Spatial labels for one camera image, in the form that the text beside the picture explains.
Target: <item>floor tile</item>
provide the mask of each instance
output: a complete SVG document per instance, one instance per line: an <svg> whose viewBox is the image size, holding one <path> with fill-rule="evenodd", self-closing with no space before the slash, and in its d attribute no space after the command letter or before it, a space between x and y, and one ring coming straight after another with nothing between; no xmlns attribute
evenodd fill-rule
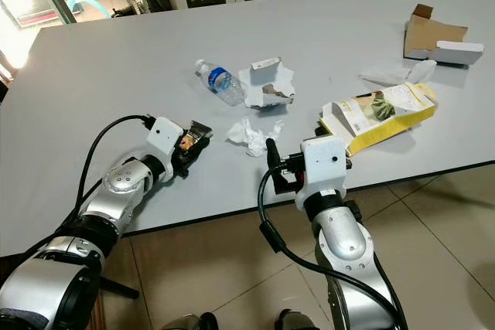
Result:
<svg viewBox="0 0 495 330"><path fill-rule="evenodd" d="M270 277L214 312L220 329L272 330L285 308L307 315L321 330L333 328L295 265Z"/></svg>
<svg viewBox="0 0 495 330"><path fill-rule="evenodd" d="M413 193L414 191L420 189L421 187L429 184L433 179L437 177L425 177L420 179L415 179L413 181L405 181L395 183L393 185L388 186L388 188L395 194L397 197L402 199L403 197Z"/></svg>
<svg viewBox="0 0 495 330"><path fill-rule="evenodd" d="M443 175L404 201L495 298L495 165Z"/></svg>
<svg viewBox="0 0 495 330"><path fill-rule="evenodd" d="M398 200L387 187L375 187L347 193L346 200L354 200L364 219L378 213Z"/></svg>
<svg viewBox="0 0 495 330"><path fill-rule="evenodd" d="M395 203L366 225L410 329L495 328L495 302L405 204ZM331 316L325 280L300 270L322 309Z"/></svg>
<svg viewBox="0 0 495 330"><path fill-rule="evenodd" d="M141 292L138 299L132 300L102 291L106 330L151 329L128 238L120 240L112 250L103 275Z"/></svg>
<svg viewBox="0 0 495 330"><path fill-rule="evenodd" d="M294 251L313 249L311 226L295 206L268 213ZM219 308L287 267L258 226L258 214L248 213L132 237L153 328Z"/></svg>

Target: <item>white table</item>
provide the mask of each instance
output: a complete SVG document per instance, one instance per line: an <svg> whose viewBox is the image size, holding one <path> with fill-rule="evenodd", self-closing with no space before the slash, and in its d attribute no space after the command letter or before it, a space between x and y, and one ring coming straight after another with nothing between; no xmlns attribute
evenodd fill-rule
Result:
<svg viewBox="0 0 495 330"><path fill-rule="evenodd" d="M0 255L18 253L58 226L73 206L90 143L126 114L198 120L215 135L190 169L145 203L129 231L235 213L255 206L267 166L225 141L248 116L269 131L283 119L281 154L313 136L321 107L375 86L357 74L397 66L404 23L416 3L434 18L469 26L466 41L486 53L469 70L441 66L434 75L436 115L414 130L353 157L349 189L474 166L494 159L495 0L262 0L44 29L27 66L0 108ZM296 99L260 114L228 107L193 74L202 57L230 71L281 56L295 71ZM145 140L140 124L123 124L101 143L88 186ZM267 188L267 202L284 201Z"/></svg>

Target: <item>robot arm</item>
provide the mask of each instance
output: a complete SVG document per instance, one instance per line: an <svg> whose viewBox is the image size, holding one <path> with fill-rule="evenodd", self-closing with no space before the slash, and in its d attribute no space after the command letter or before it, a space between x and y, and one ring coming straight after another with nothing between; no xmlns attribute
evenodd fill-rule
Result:
<svg viewBox="0 0 495 330"><path fill-rule="evenodd" d="M75 218L22 263L0 290L2 329L83 329L100 287L100 274L134 209L157 182L166 182L199 156L208 143L179 148L184 130L159 117L147 137L147 155L111 169Z"/></svg>
<svg viewBox="0 0 495 330"><path fill-rule="evenodd" d="M336 271L351 279L343 281L335 275L326 275L335 329L407 328L400 303L376 258L373 239L362 224L359 209L354 202L343 201L346 195L343 182L346 169L351 166L343 140L329 135L312 138L301 144L301 153L283 159L278 156L273 140L267 140L267 148L269 167L277 167L272 174L275 192L297 192L295 204L312 224L319 266L326 272ZM294 173L295 182L288 182L282 170ZM272 247L275 245L275 251L285 250L277 247L280 245L277 240L283 240L274 236L273 226L264 222L260 228ZM351 283L355 280L374 289L396 315L379 304L370 292Z"/></svg>

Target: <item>bottle label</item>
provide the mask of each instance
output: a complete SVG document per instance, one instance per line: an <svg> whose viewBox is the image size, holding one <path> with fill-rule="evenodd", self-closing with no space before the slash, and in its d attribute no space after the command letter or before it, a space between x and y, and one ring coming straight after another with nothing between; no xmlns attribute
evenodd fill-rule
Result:
<svg viewBox="0 0 495 330"><path fill-rule="evenodd" d="M213 91L216 93L217 89L215 89L215 83L217 81L217 78L222 74L226 73L227 71L222 68L222 67L217 67L215 70L213 70L210 75L208 76L208 84L210 85L210 88L213 89Z"/></svg>

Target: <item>plastic water bottle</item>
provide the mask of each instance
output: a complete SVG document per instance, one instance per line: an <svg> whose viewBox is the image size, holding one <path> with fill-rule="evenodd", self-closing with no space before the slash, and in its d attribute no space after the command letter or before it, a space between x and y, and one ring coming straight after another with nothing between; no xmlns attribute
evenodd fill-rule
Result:
<svg viewBox="0 0 495 330"><path fill-rule="evenodd" d="M239 79L223 67L213 65L205 60L197 60L196 71L207 88L230 106L239 104L246 97Z"/></svg>

